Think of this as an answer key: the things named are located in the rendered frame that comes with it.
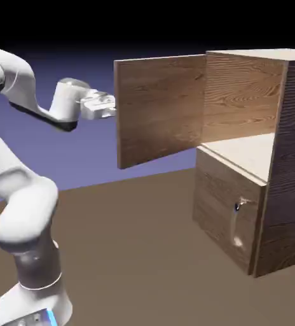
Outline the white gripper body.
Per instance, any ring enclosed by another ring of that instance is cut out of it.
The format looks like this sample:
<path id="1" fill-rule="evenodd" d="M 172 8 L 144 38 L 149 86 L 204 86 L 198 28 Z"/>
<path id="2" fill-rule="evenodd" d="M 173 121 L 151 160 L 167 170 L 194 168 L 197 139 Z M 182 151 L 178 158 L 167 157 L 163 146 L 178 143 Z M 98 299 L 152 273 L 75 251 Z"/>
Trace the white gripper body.
<path id="1" fill-rule="evenodd" d="M 87 120 L 113 117 L 116 114 L 115 102 L 98 103 L 88 101 L 81 104 L 81 116 Z"/>

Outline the wooden cabinet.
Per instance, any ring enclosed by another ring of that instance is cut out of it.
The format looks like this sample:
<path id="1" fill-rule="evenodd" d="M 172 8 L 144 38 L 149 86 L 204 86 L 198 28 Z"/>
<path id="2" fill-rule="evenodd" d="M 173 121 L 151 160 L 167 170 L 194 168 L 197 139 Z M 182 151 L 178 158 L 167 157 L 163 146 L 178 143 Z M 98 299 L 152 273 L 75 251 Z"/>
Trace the wooden cabinet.
<path id="1" fill-rule="evenodd" d="M 199 146 L 266 182 L 251 276 L 293 266 L 295 49 L 211 50 L 205 77 Z"/>

